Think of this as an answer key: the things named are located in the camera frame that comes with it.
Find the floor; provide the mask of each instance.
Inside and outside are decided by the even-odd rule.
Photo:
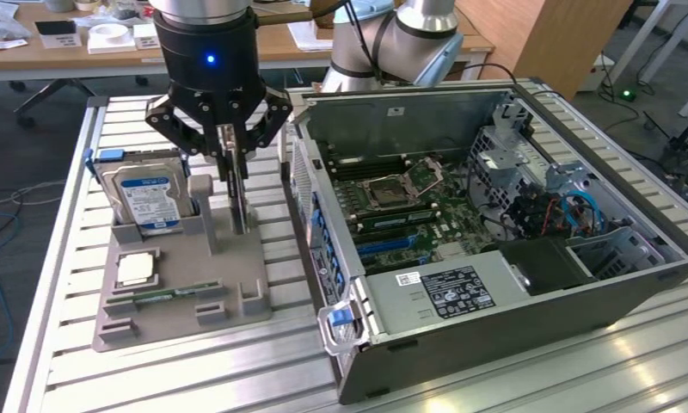
[[[637,26],[618,31],[606,46],[606,54],[617,59],[636,34]],[[660,43],[660,37],[652,38],[634,58],[633,67],[626,70],[618,80],[617,89],[633,84],[634,70],[642,64],[650,50]],[[271,84],[285,83],[294,86],[290,73],[282,77],[279,73],[266,73]],[[306,78],[317,78],[321,72],[305,73]],[[166,79],[150,77],[150,85],[138,87],[134,79],[111,78],[86,81],[86,84],[99,95],[126,96],[162,93]],[[45,82],[27,82],[27,91],[42,87]],[[688,51],[677,49],[662,70],[656,76],[652,86],[654,96],[637,94],[632,106],[638,111],[648,111],[657,122],[668,126],[669,131],[682,129],[688,120],[676,115],[677,109],[688,99]],[[62,90],[47,102],[33,111],[37,120],[33,130],[22,130],[14,124],[11,110],[19,105],[26,93],[13,92],[6,83],[0,83],[0,188],[23,188],[38,182],[59,180],[69,169],[69,158],[77,131],[81,125],[85,98],[73,89]],[[609,105],[596,94],[581,94],[573,101],[577,108],[597,126],[606,126],[630,115],[629,111]],[[648,157],[660,154],[664,138],[658,131],[642,129],[642,121],[628,122],[612,128],[612,136],[634,152]],[[41,190],[26,200],[41,200],[59,194],[61,188]],[[13,213],[15,205],[0,206],[1,213]],[[57,203],[43,206],[25,206],[19,212],[19,234],[6,246],[0,249],[0,282],[3,295],[11,311],[14,324],[14,340],[6,352],[0,357],[0,409],[3,403],[11,365],[18,352],[18,343],[27,320],[29,307],[41,271],[45,249],[53,228]],[[0,347],[6,338],[5,317],[0,310]]]

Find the motherboard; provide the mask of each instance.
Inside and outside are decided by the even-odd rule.
[[[458,165],[441,162],[402,156],[330,168],[366,275],[478,254],[494,242]]]

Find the blue hard drive label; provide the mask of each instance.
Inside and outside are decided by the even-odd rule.
[[[178,225],[181,214],[175,199],[167,195],[170,180],[166,177],[130,179],[119,185],[134,222],[143,229],[159,230]]]
[[[456,317],[494,306],[494,300],[473,267],[424,275],[421,283],[441,318]]]

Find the robotic arm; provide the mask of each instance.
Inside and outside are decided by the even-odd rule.
[[[186,153],[217,161],[226,182],[234,234],[245,233],[246,161],[269,146],[291,111],[283,91],[258,75],[255,29],[298,22],[310,13],[257,17],[251,0],[150,0],[159,46],[170,77],[167,94],[147,104],[145,120]],[[382,72],[420,86],[446,76],[462,43],[456,33],[454,0],[341,0],[335,10],[331,68],[323,92],[369,90]],[[247,130],[258,104],[266,111]],[[181,117],[201,126],[201,133]]]

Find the chair wheel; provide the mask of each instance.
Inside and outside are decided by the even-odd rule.
[[[18,116],[17,117],[18,126],[30,129],[33,126],[35,126],[35,120],[30,118],[29,116]]]
[[[10,81],[7,84],[10,85],[10,89],[14,90],[15,92],[25,91],[25,83],[23,82]]]

